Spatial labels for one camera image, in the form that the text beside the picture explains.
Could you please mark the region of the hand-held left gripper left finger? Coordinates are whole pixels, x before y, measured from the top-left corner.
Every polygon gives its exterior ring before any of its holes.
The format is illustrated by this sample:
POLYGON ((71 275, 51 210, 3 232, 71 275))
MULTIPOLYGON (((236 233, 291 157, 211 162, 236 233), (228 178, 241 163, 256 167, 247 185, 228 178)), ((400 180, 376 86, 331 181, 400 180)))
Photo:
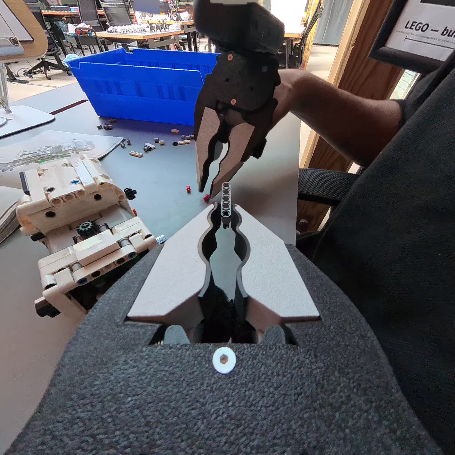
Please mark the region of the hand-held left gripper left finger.
POLYGON ((177 326, 193 343, 219 342, 219 288, 210 259, 217 249, 219 204, 209 204, 165 242, 127 319, 158 325, 150 343, 177 326))

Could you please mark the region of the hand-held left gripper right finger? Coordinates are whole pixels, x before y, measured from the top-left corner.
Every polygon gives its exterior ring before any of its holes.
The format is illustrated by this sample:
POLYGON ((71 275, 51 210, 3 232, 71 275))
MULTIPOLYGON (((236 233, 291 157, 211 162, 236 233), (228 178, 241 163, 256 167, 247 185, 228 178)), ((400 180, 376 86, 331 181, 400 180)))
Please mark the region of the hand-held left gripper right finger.
POLYGON ((297 342, 289 323, 320 313, 283 240, 240 205, 232 206, 236 270, 233 342, 297 342))

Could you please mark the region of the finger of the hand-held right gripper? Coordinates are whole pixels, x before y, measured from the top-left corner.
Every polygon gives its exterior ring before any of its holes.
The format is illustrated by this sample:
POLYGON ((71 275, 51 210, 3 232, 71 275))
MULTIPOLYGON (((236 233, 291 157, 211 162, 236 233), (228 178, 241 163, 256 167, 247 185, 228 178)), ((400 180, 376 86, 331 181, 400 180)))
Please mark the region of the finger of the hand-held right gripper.
POLYGON ((196 139, 196 175, 198 190, 202 193, 209 179, 211 164, 215 161, 216 144, 226 133, 228 127, 224 114, 219 115, 216 110, 205 107, 196 139))
POLYGON ((222 189, 223 183, 230 182, 232 177, 243 166, 242 157, 247 150, 253 135, 254 126, 241 123, 231 129, 228 139, 228 150, 219 163, 219 172, 213 179, 210 198, 216 196, 222 189))

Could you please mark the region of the grey lego beam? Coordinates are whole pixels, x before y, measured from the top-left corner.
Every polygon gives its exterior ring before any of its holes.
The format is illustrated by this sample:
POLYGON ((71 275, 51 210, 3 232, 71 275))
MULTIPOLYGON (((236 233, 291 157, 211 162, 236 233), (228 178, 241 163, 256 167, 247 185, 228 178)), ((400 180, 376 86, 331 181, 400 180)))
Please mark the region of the grey lego beam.
POLYGON ((221 223, 224 229, 229 228, 232 216, 231 186, 224 182, 221 189, 221 223))

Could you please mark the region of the person's right forearm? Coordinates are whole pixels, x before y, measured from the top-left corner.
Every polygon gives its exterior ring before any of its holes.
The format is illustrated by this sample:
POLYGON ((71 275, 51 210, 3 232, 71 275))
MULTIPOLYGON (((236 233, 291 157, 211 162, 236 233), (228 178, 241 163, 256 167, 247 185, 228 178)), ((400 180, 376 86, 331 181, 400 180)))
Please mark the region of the person's right forearm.
POLYGON ((359 166, 368 167, 399 131, 401 105, 341 90, 302 70, 295 71, 291 112, 327 144, 359 166))

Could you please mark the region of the scattered small lego pieces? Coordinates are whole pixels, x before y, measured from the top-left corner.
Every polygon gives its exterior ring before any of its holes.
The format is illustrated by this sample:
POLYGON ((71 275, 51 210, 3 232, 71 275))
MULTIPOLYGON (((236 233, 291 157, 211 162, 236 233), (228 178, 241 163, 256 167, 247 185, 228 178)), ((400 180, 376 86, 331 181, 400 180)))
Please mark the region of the scattered small lego pieces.
MULTIPOLYGON (((116 124, 115 119, 110 119, 108 122, 101 122, 99 125, 96 126, 98 130, 104 131, 112 131, 114 125, 116 124)), ((194 134, 180 134, 178 129, 172 128, 171 133, 174 135, 172 141, 170 142, 173 146, 182 146, 191 144, 191 142, 195 139, 194 134)), ((129 150, 129 155, 137 158, 142 158, 144 154, 148 154, 149 152, 156 149, 156 146, 164 146, 166 145, 166 140, 163 137, 157 136, 152 138, 152 142, 145 141, 142 144, 142 152, 140 151, 133 151, 129 150)), ((119 142, 119 146, 121 149, 126 150, 128 147, 132 147, 132 141, 130 138, 123 138, 119 142)))

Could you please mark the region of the white lego truck model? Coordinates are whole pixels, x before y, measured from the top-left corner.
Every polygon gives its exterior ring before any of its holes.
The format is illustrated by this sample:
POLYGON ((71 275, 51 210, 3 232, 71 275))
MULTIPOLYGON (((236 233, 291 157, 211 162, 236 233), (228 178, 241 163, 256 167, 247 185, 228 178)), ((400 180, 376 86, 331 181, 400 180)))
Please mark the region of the white lego truck model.
POLYGON ((20 231, 48 252, 38 261, 36 313, 79 323, 106 288, 158 245, 129 204, 137 191, 122 189, 86 154, 21 172, 20 180, 20 231))

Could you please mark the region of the person's right hand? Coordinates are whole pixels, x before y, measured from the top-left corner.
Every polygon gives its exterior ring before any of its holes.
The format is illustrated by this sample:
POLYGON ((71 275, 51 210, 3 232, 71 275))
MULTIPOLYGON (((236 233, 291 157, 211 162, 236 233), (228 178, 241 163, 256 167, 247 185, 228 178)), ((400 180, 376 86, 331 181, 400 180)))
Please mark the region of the person's right hand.
POLYGON ((298 111, 300 102, 299 84, 305 71, 300 69, 281 69, 278 73, 280 84, 276 86, 274 91, 274 99, 278 104, 273 112, 271 128, 275 127, 288 113, 300 118, 298 111))

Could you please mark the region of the blue plastic bin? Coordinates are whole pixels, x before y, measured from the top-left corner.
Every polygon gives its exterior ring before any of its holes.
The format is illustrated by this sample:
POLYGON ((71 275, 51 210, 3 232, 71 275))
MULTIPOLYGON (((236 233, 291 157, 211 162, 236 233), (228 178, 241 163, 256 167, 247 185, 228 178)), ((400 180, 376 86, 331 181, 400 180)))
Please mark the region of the blue plastic bin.
POLYGON ((195 105, 217 53, 124 49, 68 65, 100 117, 194 126, 195 105))

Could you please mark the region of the black office chair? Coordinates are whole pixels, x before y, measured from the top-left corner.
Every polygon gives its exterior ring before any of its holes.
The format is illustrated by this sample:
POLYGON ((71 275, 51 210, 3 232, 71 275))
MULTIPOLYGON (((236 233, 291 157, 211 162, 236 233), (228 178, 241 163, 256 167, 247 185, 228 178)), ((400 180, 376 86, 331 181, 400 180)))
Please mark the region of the black office chair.
POLYGON ((297 233, 321 230, 360 177, 356 173, 304 168, 299 170, 297 233))

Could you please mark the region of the wooden desk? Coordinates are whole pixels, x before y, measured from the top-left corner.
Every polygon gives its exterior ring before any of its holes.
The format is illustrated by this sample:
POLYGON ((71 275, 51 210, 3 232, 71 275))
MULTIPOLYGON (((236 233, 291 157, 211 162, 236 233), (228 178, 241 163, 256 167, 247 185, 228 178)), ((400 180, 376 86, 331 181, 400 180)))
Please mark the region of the wooden desk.
POLYGON ((96 32, 98 38, 105 39, 112 43, 130 44, 134 42, 143 43, 149 49, 166 48, 174 45, 175 49, 181 50, 179 36, 185 35, 184 30, 161 31, 156 33, 110 33, 107 31, 96 32))

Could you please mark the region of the person's black shirt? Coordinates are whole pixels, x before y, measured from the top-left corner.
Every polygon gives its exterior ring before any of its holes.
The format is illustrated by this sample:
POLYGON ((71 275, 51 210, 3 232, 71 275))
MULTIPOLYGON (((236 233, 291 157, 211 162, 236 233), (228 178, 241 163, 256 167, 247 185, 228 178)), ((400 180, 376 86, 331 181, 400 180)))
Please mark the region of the person's black shirt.
POLYGON ((454 454, 454 54, 399 105, 401 129, 322 233, 296 247, 356 305, 403 394, 454 454))

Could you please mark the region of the instruction booklet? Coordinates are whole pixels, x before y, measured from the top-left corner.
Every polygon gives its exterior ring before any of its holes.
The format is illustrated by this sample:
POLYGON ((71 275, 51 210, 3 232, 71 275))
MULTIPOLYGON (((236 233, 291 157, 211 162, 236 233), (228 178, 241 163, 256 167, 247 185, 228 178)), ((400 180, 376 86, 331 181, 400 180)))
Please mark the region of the instruction booklet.
POLYGON ((102 159, 125 139, 48 130, 23 141, 6 144, 1 140, 1 240, 3 242, 18 227, 13 214, 14 204, 23 195, 20 172, 44 168, 62 159, 81 154, 102 159))

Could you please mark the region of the wooden clipboard stand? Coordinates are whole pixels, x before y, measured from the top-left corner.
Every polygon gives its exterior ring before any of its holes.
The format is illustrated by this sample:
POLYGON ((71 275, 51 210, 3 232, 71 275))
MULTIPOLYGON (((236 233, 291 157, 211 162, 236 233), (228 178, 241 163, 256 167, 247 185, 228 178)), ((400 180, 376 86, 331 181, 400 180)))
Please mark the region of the wooden clipboard stand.
POLYGON ((51 114, 26 105, 9 106, 6 63, 43 57, 47 37, 21 0, 0 2, 0 136, 7 137, 54 121, 51 114))

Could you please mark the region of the black framed task sign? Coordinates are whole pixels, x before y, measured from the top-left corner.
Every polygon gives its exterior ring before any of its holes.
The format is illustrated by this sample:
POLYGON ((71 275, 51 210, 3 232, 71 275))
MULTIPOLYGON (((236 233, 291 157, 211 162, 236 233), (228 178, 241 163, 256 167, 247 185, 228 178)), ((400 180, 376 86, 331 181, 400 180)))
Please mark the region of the black framed task sign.
POLYGON ((454 52, 453 0, 395 0, 369 58, 428 74, 454 52))

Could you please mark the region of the wooden post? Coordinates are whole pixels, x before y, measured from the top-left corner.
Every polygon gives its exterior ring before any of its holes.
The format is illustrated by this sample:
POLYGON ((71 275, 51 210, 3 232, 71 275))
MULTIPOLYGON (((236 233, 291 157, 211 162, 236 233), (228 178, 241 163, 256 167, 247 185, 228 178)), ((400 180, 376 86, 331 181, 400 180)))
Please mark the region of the wooden post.
MULTIPOLYGON (((390 98, 403 70, 369 58, 392 0, 355 0, 350 9, 328 82, 367 99, 390 98)), ((321 139, 309 133, 300 157, 300 168, 318 168, 346 172, 353 161, 344 157, 321 139)))

